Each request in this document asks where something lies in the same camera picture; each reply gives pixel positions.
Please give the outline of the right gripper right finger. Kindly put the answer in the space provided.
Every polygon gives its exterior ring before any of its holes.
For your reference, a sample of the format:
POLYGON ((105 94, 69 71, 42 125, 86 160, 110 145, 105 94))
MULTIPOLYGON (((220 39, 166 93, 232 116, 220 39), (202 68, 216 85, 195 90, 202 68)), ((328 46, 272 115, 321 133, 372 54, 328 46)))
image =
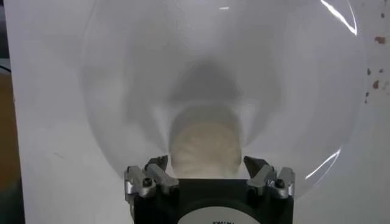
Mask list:
POLYGON ((264 159, 245 156, 243 161, 250 176, 247 185, 256 195, 270 194, 272 198, 280 200, 294 197, 295 173, 292 168, 283 167, 277 172, 264 159))

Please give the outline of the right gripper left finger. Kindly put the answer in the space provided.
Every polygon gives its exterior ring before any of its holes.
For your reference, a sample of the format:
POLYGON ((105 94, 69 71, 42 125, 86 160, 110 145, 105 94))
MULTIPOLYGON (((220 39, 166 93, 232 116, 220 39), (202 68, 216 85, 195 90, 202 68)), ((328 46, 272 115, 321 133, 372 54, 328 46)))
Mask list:
POLYGON ((169 195, 179 188, 179 180, 170 177, 166 172, 168 155, 151 158, 141 169, 138 166, 128 166, 124 172, 125 198, 139 196, 153 197, 160 188, 163 194, 169 195))

